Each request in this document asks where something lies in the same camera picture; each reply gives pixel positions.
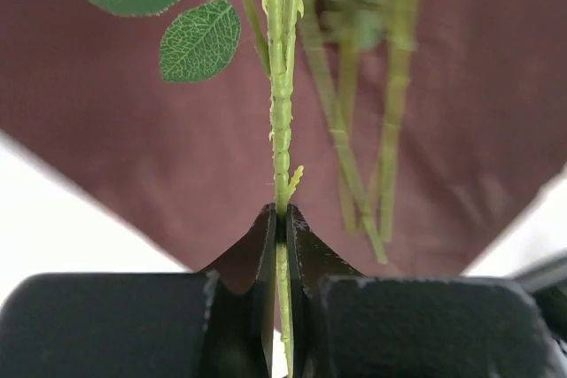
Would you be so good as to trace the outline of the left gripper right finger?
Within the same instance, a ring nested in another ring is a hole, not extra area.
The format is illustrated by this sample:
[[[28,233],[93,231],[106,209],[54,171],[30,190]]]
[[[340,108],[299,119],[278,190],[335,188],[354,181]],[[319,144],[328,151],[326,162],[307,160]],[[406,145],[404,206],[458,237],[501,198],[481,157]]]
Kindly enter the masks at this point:
[[[291,205],[286,221],[294,377],[368,375],[368,278]]]

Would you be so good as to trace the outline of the mauve rose stem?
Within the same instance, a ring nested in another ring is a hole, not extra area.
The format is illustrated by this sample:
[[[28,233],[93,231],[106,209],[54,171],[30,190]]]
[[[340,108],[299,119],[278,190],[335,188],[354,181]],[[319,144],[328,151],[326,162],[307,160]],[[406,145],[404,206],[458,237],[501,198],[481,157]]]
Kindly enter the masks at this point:
[[[382,24],[370,0],[318,0],[323,40],[337,49],[337,97],[352,133],[360,55],[380,43]]]

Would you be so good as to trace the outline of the light pink rose stem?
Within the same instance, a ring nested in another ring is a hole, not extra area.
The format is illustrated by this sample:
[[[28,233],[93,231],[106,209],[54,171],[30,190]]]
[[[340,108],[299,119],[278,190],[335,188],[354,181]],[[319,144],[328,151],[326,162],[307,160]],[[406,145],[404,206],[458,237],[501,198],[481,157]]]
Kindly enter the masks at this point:
[[[384,117],[376,168],[370,183],[369,206],[379,210],[379,235],[392,239],[400,130],[410,82],[411,57],[417,50],[416,23],[422,0],[387,0],[385,35],[387,39],[387,83]]]

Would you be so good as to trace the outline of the white rose stem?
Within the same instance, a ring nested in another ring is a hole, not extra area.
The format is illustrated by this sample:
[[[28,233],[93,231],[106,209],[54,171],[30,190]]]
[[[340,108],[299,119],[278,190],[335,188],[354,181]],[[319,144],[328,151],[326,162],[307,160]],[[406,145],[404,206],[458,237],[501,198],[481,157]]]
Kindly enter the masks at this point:
[[[315,0],[303,0],[304,17],[299,22],[301,41],[306,53],[307,62],[318,90],[322,109],[329,127],[341,173],[346,181],[351,197],[358,207],[363,230],[369,237],[377,262],[387,262],[384,241],[377,229],[375,214],[370,211],[366,202],[365,191],[358,173],[350,137],[338,102],[334,81],[331,77],[329,62],[324,51],[322,33],[315,14]]]

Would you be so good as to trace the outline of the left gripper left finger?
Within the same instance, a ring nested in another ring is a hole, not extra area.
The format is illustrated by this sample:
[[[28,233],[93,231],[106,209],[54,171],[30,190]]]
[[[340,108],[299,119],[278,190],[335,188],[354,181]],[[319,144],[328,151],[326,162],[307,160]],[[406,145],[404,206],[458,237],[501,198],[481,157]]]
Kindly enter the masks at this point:
[[[272,375],[276,211],[267,204],[249,230],[198,274],[196,377]]]

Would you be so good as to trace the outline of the orange brown rose stem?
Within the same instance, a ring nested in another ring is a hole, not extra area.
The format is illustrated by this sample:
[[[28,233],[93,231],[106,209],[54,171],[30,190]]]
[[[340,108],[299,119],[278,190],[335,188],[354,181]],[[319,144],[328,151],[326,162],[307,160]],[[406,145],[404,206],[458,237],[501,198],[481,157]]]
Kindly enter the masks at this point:
[[[121,17],[160,15],[179,0],[88,0]],[[292,194],[303,175],[291,173],[291,95],[296,49],[296,24],[304,13],[303,0],[242,0],[254,37],[254,47],[270,82],[268,136],[272,144],[276,210],[275,264],[281,319],[281,338],[287,372],[298,377],[292,330],[291,277],[286,216]],[[159,46],[160,76],[166,82],[206,81],[232,60],[240,41],[241,21],[229,0],[209,0],[178,15]]]

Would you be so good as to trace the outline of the dark red wrapping cloth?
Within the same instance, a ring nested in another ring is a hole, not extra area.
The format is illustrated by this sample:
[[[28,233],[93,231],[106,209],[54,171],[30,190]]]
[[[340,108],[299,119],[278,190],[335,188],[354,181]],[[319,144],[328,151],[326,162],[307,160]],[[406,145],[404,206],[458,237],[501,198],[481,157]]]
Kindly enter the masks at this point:
[[[249,29],[232,63],[166,84],[167,14],[122,19],[85,0],[1,0],[1,128],[199,269],[273,198],[269,86]],[[366,274],[460,273],[566,163],[566,0],[423,0],[400,132],[388,263],[344,230],[337,157],[296,55],[294,195]]]

